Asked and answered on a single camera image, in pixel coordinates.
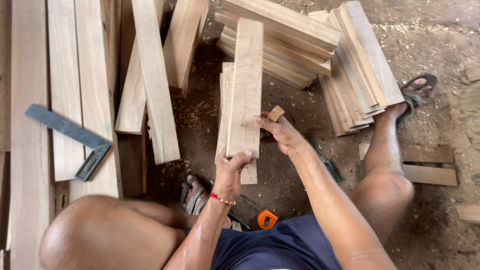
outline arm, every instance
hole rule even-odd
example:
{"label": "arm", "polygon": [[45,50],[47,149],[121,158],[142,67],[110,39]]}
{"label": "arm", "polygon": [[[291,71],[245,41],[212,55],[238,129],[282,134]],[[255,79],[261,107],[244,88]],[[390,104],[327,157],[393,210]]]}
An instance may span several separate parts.
{"label": "arm", "polygon": [[395,269],[370,225],[330,176],[328,169],[284,118],[279,123],[257,116],[273,134],[278,148],[292,160],[307,190],[315,218],[343,269]]}
{"label": "arm", "polygon": [[[216,179],[212,190],[219,198],[233,201],[240,194],[241,168],[252,162],[252,152],[238,153],[230,161],[225,147],[216,160]],[[210,198],[187,238],[164,269],[210,269],[218,237],[230,206]]]}

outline dark blue shorts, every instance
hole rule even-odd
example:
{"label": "dark blue shorts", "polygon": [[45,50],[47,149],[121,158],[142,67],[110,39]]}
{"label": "dark blue shorts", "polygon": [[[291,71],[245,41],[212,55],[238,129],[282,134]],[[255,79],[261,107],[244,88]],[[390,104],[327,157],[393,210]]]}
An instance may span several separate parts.
{"label": "dark blue shorts", "polygon": [[223,229],[212,270],[340,270],[330,242],[313,215],[278,222],[272,229]]}

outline dirt floor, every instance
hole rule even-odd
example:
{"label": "dirt floor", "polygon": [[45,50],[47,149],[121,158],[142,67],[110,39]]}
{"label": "dirt floor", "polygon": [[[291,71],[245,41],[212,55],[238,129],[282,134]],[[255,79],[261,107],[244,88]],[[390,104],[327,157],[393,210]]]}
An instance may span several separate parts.
{"label": "dirt floor", "polygon": [[[277,1],[298,12],[331,10],[342,1]],[[385,249],[399,269],[473,270],[480,265],[480,226],[458,219],[454,203],[480,202],[480,187],[471,176],[480,173],[480,153],[467,136],[459,103],[467,87],[465,67],[480,64],[480,0],[371,0],[362,1],[390,67],[401,84],[422,72],[434,72],[440,81],[425,106],[398,130],[401,144],[449,146],[455,158],[458,186],[414,184],[416,194]],[[190,170],[211,185],[215,180],[219,94],[222,62],[231,57],[216,50],[223,25],[210,11],[190,74],[187,101],[175,102],[177,135],[183,160],[155,166],[151,147],[144,199],[179,209],[173,197],[173,176]],[[360,181],[358,143],[369,142],[373,127],[335,137],[318,80],[299,91],[264,74],[262,109],[280,105],[301,132],[322,147],[351,191]],[[281,220],[312,212],[292,163],[275,144],[261,145],[258,184],[242,186],[241,193],[273,211]],[[256,209],[238,199],[232,212],[252,229]]]}

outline person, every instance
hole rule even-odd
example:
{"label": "person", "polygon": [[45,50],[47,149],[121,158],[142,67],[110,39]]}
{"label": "person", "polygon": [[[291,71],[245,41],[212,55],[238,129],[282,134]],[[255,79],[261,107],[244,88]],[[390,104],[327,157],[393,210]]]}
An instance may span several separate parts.
{"label": "person", "polygon": [[436,77],[417,77],[402,88],[406,102],[374,115],[365,177],[348,195],[285,118],[273,123],[268,113],[256,116],[258,126],[273,134],[279,150],[295,165],[314,215],[279,221],[270,230],[222,229],[231,224],[227,214],[240,193],[241,168],[252,161],[249,150],[228,160],[224,149],[216,160],[213,197],[204,190],[194,194],[201,185],[191,175],[183,184],[188,185],[185,208],[205,202],[200,215],[86,196],[48,228],[39,251],[41,264],[46,270],[395,269],[382,243],[414,194],[401,167],[397,119],[420,105],[435,84]]}

